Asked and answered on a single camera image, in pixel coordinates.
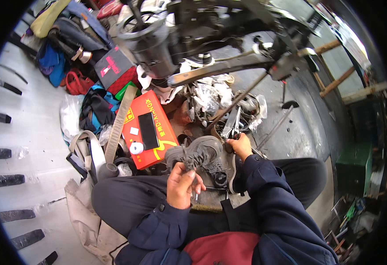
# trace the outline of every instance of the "person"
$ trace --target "person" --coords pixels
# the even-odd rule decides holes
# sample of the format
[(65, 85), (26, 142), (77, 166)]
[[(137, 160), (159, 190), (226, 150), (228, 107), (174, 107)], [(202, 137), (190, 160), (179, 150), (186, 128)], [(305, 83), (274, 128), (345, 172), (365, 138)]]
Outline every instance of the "person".
[[(212, 141), (198, 140), (192, 149), (211, 150)], [(95, 185), (93, 208), (129, 242), (118, 253), (117, 265), (338, 263), (305, 211), (326, 183), (324, 163), (263, 159), (252, 153), (245, 134), (228, 144), (243, 162), (240, 179), (251, 199), (235, 209), (222, 201), (222, 214), (190, 213), (191, 192), (206, 188), (181, 162), (169, 176), (116, 177)], [(209, 158), (209, 153), (196, 157)]]

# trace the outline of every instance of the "red handbag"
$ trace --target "red handbag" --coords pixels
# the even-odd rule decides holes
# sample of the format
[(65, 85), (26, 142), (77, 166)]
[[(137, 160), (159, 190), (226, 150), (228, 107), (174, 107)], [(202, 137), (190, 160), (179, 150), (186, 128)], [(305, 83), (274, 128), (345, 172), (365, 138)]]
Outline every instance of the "red handbag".
[(65, 77), (67, 90), (72, 95), (86, 95), (87, 91), (95, 83), (87, 76), (83, 76), (80, 70), (73, 68)]

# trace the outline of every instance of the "beige strap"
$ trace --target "beige strap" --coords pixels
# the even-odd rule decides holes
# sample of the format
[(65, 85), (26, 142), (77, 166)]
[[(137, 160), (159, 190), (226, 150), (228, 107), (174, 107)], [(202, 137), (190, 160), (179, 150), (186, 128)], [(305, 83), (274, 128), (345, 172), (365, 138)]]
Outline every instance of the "beige strap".
[[(89, 137), (90, 139), (90, 150), (87, 146), (85, 138)], [(77, 156), (85, 161), (86, 169), (90, 169), (90, 165), (93, 162), (96, 169), (96, 175), (98, 175), (98, 171), (103, 164), (105, 164), (105, 156), (102, 151), (102, 147), (100, 146), (96, 135), (91, 131), (83, 131), (71, 141), (69, 145), (69, 150), (71, 152), (75, 152)]]
[(114, 124), (111, 128), (111, 134), (108, 138), (108, 143), (106, 145), (105, 161), (107, 163), (112, 163), (114, 161), (118, 141), (120, 140), (121, 132), (123, 130), (124, 119), (126, 119), (127, 111), (129, 110), (130, 104), (132, 104), (132, 101), (135, 98), (137, 90), (137, 87), (128, 86), (126, 92), (124, 93), (116, 119), (114, 120)]

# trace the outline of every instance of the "black phone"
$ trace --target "black phone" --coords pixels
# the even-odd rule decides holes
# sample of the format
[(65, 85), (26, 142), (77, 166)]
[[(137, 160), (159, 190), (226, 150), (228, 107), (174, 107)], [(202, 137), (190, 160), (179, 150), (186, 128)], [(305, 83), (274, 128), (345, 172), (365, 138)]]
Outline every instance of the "black phone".
[(159, 147), (157, 130), (155, 129), (152, 112), (138, 116), (140, 136), (142, 136), (143, 150)]

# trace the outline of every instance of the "shoe repair machine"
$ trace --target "shoe repair machine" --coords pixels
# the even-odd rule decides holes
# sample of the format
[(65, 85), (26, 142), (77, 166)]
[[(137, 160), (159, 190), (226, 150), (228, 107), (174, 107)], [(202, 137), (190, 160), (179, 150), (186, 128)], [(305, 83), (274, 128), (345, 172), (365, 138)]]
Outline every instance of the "shoe repair machine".
[[(137, 5), (126, 1), (133, 15), (119, 24), (118, 38), (124, 40), (136, 63), (153, 79), (177, 87), (204, 77), (252, 68), (265, 69), (249, 88), (235, 95), (232, 105), (207, 125), (210, 131), (230, 112), (220, 133), (223, 139), (234, 137), (240, 131), (241, 108), (237, 106), (267, 75), (273, 80), (284, 81), (302, 69), (318, 69), (313, 60), (317, 54), (307, 47), (309, 36), (317, 35), (318, 25), (326, 19), (317, 9), (307, 21), (302, 21), (259, 0), (175, 0), (168, 3), (166, 9), (154, 11), (140, 11), (142, 3), (143, 0)], [(168, 26), (171, 13), (175, 24)], [(274, 42), (263, 43), (260, 36), (256, 36), (251, 50), (244, 52), (242, 38), (258, 31), (273, 31)], [(227, 45), (242, 54), (175, 74), (183, 58)]]

